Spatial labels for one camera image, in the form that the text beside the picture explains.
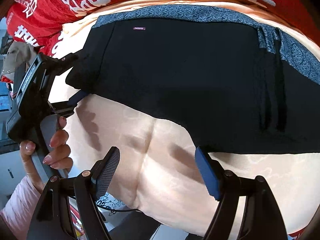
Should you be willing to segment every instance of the blue padded strap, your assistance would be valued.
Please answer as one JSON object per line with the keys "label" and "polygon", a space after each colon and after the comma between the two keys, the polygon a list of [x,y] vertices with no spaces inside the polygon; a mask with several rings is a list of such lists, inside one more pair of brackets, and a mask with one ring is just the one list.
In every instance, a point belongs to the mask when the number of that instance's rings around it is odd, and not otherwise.
{"label": "blue padded strap", "polygon": [[220,201],[220,182],[200,147],[196,149],[195,160],[209,194]]}
{"label": "blue padded strap", "polygon": [[68,106],[73,106],[78,104],[82,99],[84,99],[89,93],[84,92],[83,90],[79,90],[75,93],[68,101]]}

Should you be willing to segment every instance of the pink sleeve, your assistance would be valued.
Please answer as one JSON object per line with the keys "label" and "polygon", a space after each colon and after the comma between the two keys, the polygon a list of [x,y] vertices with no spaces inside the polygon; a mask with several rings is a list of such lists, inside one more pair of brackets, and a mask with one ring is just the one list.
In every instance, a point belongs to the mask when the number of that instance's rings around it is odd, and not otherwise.
{"label": "pink sleeve", "polygon": [[5,208],[0,211],[11,232],[18,240],[25,240],[40,193],[25,176],[17,185]]}

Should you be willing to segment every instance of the manicured fingernail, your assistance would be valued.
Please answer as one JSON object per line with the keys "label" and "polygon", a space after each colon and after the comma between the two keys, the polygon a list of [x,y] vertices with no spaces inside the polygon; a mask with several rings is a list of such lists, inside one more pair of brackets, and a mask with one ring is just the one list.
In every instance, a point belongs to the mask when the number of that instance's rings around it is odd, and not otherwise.
{"label": "manicured fingernail", "polygon": [[43,159],[44,164],[50,165],[51,162],[52,162],[52,157],[50,155],[47,155],[46,157],[44,157],[44,159]]}
{"label": "manicured fingernail", "polygon": [[57,163],[54,163],[50,167],[53,168],[53,169],[57,169],[59,167],[59,165]]}
{"label": "manicured fingernail", "polygon": [[26,150],[29,152],[34,151],[35,148],[36,148],[36,145],[33,142],[28,142],[26,144]]}
{"label": "manicured fingernail", "polygon": [[51,148],[54,148],[57,145],[57,143],[58,143],[57,139],[51,139],[49,146]]}

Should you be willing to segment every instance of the metal bolt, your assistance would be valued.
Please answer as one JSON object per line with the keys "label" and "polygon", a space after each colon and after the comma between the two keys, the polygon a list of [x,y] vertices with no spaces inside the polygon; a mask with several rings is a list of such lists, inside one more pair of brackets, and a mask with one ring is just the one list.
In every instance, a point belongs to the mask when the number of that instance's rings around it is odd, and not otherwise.
{"label": "metal bolt", "polygon": [[83,171],[82,176],[88,177],[90,175],[90,173],[91,173],[90,171]]}
{"label": "metal bolt", "polygon": [[226,175],[228,177],[231,177],[233,175],[233,172],[229,171],[229,170],[226,170],[226,171],[224,171],[224,175]]}
{"label": "metal bolt", "polygon": [[262,176],[257,176],[256,179],[259,182],[264,182],[265,181],[264,177],[262,177]]}
{"label": "metal bolt", "polygon": [[57,179],[58,179],[57,176],[52,176],[52,177],[50,178],[50,181],[51,181],[51,182],[55,182]]}

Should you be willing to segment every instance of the finger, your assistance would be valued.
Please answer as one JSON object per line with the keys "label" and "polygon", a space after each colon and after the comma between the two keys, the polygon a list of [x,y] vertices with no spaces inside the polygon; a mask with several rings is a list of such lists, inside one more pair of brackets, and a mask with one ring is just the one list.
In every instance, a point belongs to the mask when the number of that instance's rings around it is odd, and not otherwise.
{"label": "finger", "polygon": [[66,168],[65,171],[69,174],[71,171],[72,167]]}
{"label": "finger", "polygon": [[20,143],[20,153],[24,155],[33,154],[36,149],[36,145],[31,141],[23,141]]}
{"label": "finger", "polygon": [[66,157],[68,157],[71,153],[71,149],[69,145],[64,144],[55,148],[52,152],[50,152],[44,159],[43,163],[51,165],[57,161],[60,161]]}
{"label": "finger", "polygon": [[73,165],[73,160],[70,157],[59,160],[53,164],[51,164],[51,168],[53,169],[70,169]]}
{"label": "finger", "polygon": [[59,118],[59,126],[61,129],[65,128],[67,125],[67,119],[63,116]]}
{"label": "finger", "polygon": [[36,145],[33,142],[23,141],[20,143],[20,155],[26,174],[29,176],[35,188],[39,192],[42,192],[44,183],[42,182],[30,156],[34,152],[35,148]]}
{"label": "finger", "polygon": [[66,144],[69,134],[65,130],[58,130],[51,138],[50,147],[56,148],[59,145]]}

